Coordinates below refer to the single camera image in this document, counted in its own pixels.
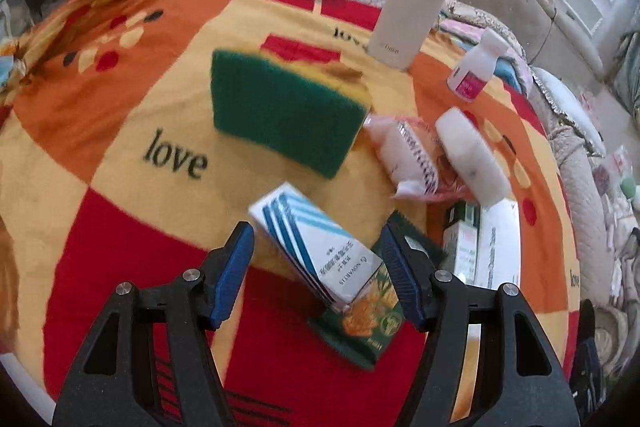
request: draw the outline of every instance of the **checkered blanket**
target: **checkered blanket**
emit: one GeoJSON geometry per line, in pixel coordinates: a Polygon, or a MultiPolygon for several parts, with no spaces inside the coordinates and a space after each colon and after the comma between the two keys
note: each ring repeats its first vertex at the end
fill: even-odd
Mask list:
{"type": "MultiPolygon", "coordinates": [[[[197,266],[285,180],[365,244],[395,208],[442,233],[437,207],[427,220],[424,204],[390,198],[362,136],[327,181],[215,130],[213,49],[266,42],[361,71],[381,114],[434,121],[452,105],[466,112],[510,177],[522,289],[570,368],[578,262],[538,119],[495,78],[472,104],[450,92],[445,79],[462,52],[444,34],[430,35],[407,72],[376,62],[364,45],[379,12],[349,0],[71,0],[14,43],[26,75],[14,71],[0,108],[0,339],[54,399],[118,283],[159,285],[197,266]]],[[[308,329],[306,318],[321,311],[258,237],[234,312],[211,342],[239,423],[393,425],[424,336],[404,325],[368,373],[308,329]]],[[[457,417],[468,410],[477,357],[470,343],[457,417]]]]}

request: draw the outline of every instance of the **pink label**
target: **pink label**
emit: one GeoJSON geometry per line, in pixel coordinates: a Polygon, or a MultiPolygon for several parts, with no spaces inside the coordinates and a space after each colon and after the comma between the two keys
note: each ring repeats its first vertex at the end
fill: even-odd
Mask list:
{"type": "Polygon", "coordinates": [[[467,100],[475,100],[484,89],[484,82],[469,71],[456,87],[456,93],[467,100]]]}

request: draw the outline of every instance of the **white box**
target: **white box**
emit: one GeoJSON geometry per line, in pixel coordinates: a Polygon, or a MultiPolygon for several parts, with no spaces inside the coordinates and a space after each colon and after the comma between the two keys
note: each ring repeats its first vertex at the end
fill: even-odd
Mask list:
{"type": "Polygon", "coordinates": [[[249,214],[316,295],[338,312],[349,307],[382,264],[289,183],[252,204],[249,214]]]}
{"type": "Polygon", "coordinates": [[[465,284],[473,284],[476,277],[478,230],[464,221],[458,221],[444,231],[443,240],[447,258],[440,268],[450,271],[465,284]]]}
{"type": "Polygon", "coordinates": [[[480,210],[478,262],[474,286],[497,290],[505,282],[520,286],[518,204],[502,200],[480,210]]]}

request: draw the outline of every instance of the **plastic wrapped package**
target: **plastic wrapped package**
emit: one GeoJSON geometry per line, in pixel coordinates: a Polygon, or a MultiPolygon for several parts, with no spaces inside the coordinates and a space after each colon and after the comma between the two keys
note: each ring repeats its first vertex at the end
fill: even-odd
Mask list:
{"type": "Polygon", "coordinates": [[[420,118],[370,114],[364,129],[396,186],[395,198],[436,202],[471,196],[447,159],[435,128],[420,118]]]}

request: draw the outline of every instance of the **white bottle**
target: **white bottle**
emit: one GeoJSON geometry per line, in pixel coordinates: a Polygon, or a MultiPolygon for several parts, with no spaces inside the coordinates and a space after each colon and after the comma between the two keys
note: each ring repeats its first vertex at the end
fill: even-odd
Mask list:
{"type": "Polygon", "coordinates": [[[405,70],[427,38],[445,0],[386,0],[367,52],[387,66],[405,70]]]}
{"type": "Polygon", "coordinates": [[[484,84],[494,76],[495,65],[500,55],[507,51],[505,40],[487,28],[479,44],[469,50],[447,79],[447,86],[463,100],[475,100],[484,89],[484,84]]]}

